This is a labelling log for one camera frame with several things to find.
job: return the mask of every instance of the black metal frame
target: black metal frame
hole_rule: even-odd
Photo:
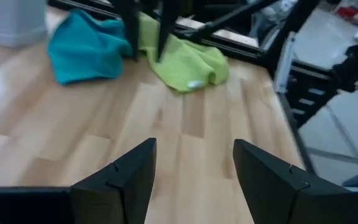
[[[290,32],[298,32],[309,15],[319,4],[319,0],[299,0],[287,17],[283,27],[267,50],[249,46],[224,37],[212,34],[223,28],[231,19],[243,13],[252,13],[275,1],[260,0],[250,6],[242,6],[229,15],[219,18],[215,22],[206,24],[203,28],[194,30],[176,24],[173,34],[181,38],[190,39],[197,43],[218,48],[224,55],[265,67],[274,79],[282,46]],[[120,15],[114,6],[98,0],[48,0],[48,4],[63,10],[79,8],[97,19],[117,19]],[[318,110],[323,107],[338,89],[345,89],[339,83],[338,75],[332,69],[317,67],[300,60],[293,60],[290,68],[288,91],[279,95],[284,104],[284,110],[290,121],[303,162],[307,170],[315,173],[305,146],[298,134],[298,128],[304,125]]]

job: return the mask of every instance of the wooden table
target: wooden table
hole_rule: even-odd
[[[65,14],[49,10],[51,30]],[[225,84],[180,95],[141,58],[126,61],[117,80],[63,87],[45,46],[0,47],[0,185],[71,185],[156,137],[146,223],[252,223],[233,141],[245,139],[302,167],[264,68],[229,59]]]

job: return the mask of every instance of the gray floor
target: gray floor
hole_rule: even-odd
[[[317,9],[298,33],[295,53],[300,60],[329,68],[356,44],[357,31],[358,27]],[[336,96],[300,134],[320,177],[341,184],[358,174],[358,93]]]

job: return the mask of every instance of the metal rod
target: metal rod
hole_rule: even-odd
[[[106,10],[103,9],[103,7],[101,7],[100,5],[94,6],[92,4],[81,3],[81,0],[48,0],[48,5],[66,11],[72,9],[81,9],[86,11],[94,18],[101,20],[120,18],[120,16],[115,12],[113,7],[110,8],[111,10]]]
[[[323,96],[319,97],[318,101],[302,116],[297,119],[298,128],[301,128],[311,117],[313,117],[324,105],[326,105],[334,96],[337,95],[337,91],[326,92]]]
[[[227,24],[236,19],[239,19],[241,15],[255,13],[278,0],[259,0],[251,4],[243,5],[238,9],[226,14],[213,22],[206,23],[203,27],[199,28],[195,33],[190,36],[190,40],[198,42],[200,39],[207,35],[211,35],[213,32],[224,28]]]
[[[132,58],[137,60],[139,49],[139,4],[135,0],[109,0],[125,25],[125,36],[132,47]]]
[[[311,163],[310,155],[309,155],[308,151],[306,150],[305,144],[303,143],[302,138],[299,135],[298,125],[292,115],[291,106],[288,103],[287,98],[285,97],[284,94],[278,93],[278,99],[280,100],[280,102],[283,106],[285,115],[288,118],[288,123],[289,123],[291,130],[293,132],[294,139],[295,139],[296,145],[298,146],[299,153],[301,154],[303,164],[305,165],[305,168],[309,173],[315,175],[316,170],[314,169],[314,166]]]
[[[168,41],[169,35],[175,29],[176,20],[179,18],[179,15],[179,0],[163,0],[160,28],[158,31],[158,47],[156,61],[160,60],[162,52],[165,48],[165,44]]]
[[[220,15],[223,16],[232,12],[233,10],[241,7],[240,4],[217,4],[217,5],[206,5],[203,6],[202,14],[212,14],[212,15]]]
[[[292,60],[294,58],[293,44],[295,41],[295,33],[290,32],[287,41],[281,52],[278,68],[274,76],[274,90],[277,93],[285,93],[287,91],[288,79],[290,77]]]

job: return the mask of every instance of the butcher block countertop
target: butcher block countertop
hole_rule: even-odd
[[[66,14],[48,10],[50,34]],[[225,30],[218,35],[256,46]],[[234,169],[234,140],[303,167],[262,67],[228,59],[226,83],[181,95],[142,57],[126,60],[117,80],[60,86],[46,46],[0,47],[0,186],[71,185],[156,137],[146,223],[253,223]]]

